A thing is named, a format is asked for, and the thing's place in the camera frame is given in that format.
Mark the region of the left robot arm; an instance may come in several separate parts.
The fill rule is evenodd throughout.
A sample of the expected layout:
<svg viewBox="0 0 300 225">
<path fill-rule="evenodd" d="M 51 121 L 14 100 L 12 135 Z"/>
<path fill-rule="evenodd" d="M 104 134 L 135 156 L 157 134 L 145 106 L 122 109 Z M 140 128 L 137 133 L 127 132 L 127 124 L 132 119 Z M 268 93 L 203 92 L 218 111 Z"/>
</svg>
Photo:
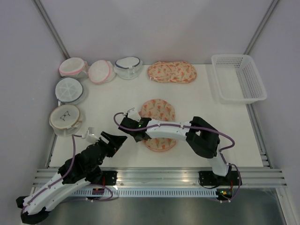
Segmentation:
<svg viewBox="0 0 300 225">
<path fill-rule="evenodd" d="M 100 166 L 103 160 L 113 157 L 127 137 L 102 132 L 100 137 L 86 135 L 85 139 L 88 147 L 80 153 L 73 153 L 72 158 L 37 192 L 17 198 L 16 204 L 21 209 L 21 221 L 24 224 L 42 222 L 75 191 L 90 184 L 102 185 L 104 179 Z"/>
</svg>

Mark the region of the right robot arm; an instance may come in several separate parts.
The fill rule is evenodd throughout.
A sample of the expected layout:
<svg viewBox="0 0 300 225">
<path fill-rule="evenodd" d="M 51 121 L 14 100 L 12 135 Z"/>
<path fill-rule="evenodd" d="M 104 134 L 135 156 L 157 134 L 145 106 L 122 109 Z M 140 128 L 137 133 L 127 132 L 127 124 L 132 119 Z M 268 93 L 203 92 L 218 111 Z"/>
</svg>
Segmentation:
<svg viewBox="0 0 300 225">
<path fill-rule="evenodd" d="M 194 116 L 187 122 L 170 122 L 145 117 L 134 120 L 126 115 L 117 126 L 119 130 L 131 135 L 136 142 L 156 138 L 185 141 L 196 155 L 208 160 L 217 184 L 225 185 L 231 179 L 229 164 L 222 158 L 218 146 L 220 136 L 232 142 L 229 148 L 233 147 L 235 142 L 200 117 Z"/>
</svg>

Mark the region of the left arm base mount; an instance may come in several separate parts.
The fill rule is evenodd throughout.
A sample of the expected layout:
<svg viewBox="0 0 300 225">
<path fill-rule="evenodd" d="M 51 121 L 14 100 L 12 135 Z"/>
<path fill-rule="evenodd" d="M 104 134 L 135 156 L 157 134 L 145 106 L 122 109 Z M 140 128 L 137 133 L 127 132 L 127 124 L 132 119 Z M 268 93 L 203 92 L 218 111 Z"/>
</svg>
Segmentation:
<svg viewBox="0 0 300 225">
<path fill-rule="evenodd" d="M 97 178 L 91 184 L 102 186 L 114 186 L 117 182 L 117 171 L 102 171 L 100 178 Z"/>
</svg>

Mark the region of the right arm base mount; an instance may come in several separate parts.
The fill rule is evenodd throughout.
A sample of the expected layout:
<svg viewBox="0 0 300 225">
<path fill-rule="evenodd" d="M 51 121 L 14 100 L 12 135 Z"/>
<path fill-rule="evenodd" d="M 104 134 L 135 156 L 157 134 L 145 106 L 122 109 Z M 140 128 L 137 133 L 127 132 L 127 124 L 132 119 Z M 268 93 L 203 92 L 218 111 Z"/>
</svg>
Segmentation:
<svg viewBox="0 0 300 225">
<path fill-rule="evenodd" d="M 238 186 L 242 185 L 237 171 L 231 171 L 226 176 L 215 175 L 212 171 L 199 171 L 198 183 L 202 187 Z"/>
</svg>

